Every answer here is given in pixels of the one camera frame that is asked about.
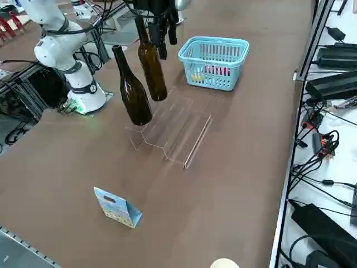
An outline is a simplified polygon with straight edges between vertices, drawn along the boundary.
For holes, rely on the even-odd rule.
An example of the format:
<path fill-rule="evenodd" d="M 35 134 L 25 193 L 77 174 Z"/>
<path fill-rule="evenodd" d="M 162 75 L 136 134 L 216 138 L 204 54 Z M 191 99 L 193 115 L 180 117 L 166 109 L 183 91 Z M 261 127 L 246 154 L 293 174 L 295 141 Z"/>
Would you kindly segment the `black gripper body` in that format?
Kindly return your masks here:
<path fill-rule="evenodd" d="M 178 13 L 176 9 L 175 0 L 163 0 L 163 1 L 154 1 L 148 0 L 147 6 L 149 12 L 154 16 L 151 18 L 148 25 L 151 26 L 154 23 L 159 23 L 160 19 L 167 19 L 167 23 L 170 26 L 176 26 L 178 22 Z"/>

